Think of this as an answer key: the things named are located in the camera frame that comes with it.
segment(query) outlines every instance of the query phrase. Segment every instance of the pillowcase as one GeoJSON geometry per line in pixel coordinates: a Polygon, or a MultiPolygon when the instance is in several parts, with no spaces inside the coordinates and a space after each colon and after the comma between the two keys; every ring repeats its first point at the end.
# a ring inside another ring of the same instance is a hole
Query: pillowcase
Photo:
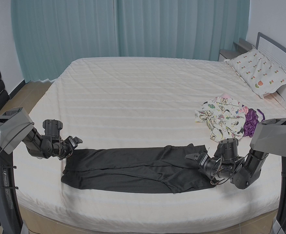
{"type": "Polygon", "coordinates": [[[276,92],[286,84],[286,73],[257,49],[252,49],[226,62],[260,98],[276,92]]]}

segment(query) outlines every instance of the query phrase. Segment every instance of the fitted sheet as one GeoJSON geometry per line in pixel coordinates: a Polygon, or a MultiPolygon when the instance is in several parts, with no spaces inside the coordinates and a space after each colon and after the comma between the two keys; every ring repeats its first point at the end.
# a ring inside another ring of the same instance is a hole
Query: fitted sheet
{"type": "MultiPolygon", "coordinates": [[[[82,58],[71,63],[30,113],[63,122],[61,136],[78,136],[80,149],[206,145],[217,143],[195,109],[222,93],[266,118],[286,117],[277,95],[260,99],[224,62],[152,57],[82,58]]],[[[249,137],[238,153],[249,151],[249,137]]],[[[230,182],[180,194],[79,190],[61,183],[65,160],[14,151],[18,201],[24,207],[80,228],[100,232],[197,233],[223,229],[278,208],[281,158],[270,154],[259,179],[245,190],[230,182]]]]}

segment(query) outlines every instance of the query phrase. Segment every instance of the black pants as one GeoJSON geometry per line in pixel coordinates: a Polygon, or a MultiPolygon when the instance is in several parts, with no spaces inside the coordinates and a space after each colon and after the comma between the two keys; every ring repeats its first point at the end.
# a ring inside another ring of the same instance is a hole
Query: black pants
{"type": "Polygon", "coordinates": [[[129,193],[181,193],[214,187],[185,155],[203,146],[80,149],[67,158],[61,181],[78,189],[129,193]]]}

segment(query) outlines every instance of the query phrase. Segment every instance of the wooden nightstand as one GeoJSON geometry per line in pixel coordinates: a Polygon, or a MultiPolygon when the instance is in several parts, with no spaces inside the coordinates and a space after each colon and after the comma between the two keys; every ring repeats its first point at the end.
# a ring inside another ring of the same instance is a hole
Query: wooden nightstand
{"type": "Polygon", "coordinates": [[[233,59],[252,50],[252,44],[242,38],[239,38],[239,42],[233,42],[233,44],[236,49],[235,51],[220,49],[219,61],[224,61],[225,59],[233,59]]]}

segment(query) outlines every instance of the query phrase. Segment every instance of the purple satin garment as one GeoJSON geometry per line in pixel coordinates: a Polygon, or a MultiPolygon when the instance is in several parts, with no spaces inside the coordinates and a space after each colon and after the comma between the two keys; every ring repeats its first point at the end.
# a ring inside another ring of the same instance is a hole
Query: purple satin garment
{"type": "MultiPolygon", "coordinates": [[[[265,120],[265,116],[261,112],[261,110],[260,109],[257,109],[257,110],[263,116],[263,120],[265,120]]],[[[244,135],[252,137],[255,131],[255,127],[258,123],[259,123],[259,120],[258,120],[257,112],[254,109],[249,108],[249,111],[246,114],[246,122],[243,126],[244,135]]]]}

